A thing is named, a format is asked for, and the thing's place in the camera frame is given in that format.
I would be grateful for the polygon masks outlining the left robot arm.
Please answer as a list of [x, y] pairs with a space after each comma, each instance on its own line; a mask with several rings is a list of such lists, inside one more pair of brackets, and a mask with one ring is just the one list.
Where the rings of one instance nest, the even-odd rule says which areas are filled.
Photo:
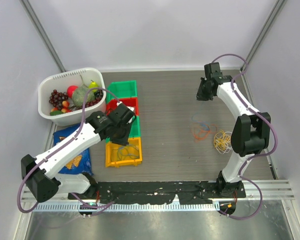
[[72, 134], [44, 153], [21, 159], [21, 177], [37, 202], [57, 194], [72, 194], [90, 200], [97, 195], [98, 184], [87, 172], [60, 174], [60, 170], [81, 152], [105, 139], [126, 146], [135, 109], [119, 102], [109, 114], [95, 111]]

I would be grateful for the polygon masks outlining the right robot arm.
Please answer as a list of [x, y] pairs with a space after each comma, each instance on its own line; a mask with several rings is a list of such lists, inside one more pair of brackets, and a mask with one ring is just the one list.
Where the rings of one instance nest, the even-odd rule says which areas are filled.
[[226, 198], [241, 189], [242, 175], [252, 158], [268, 147], [271, 117], [249, 103], [233, 78], [222, 73], [218, 62], [206, 64], [204, 73], [196, 94], [197, 100], [210, 101], [218, 97], [235, 118], [230, 138], [232, 154], [226, 167], [220, 171], [215, 186], [216, 193]]

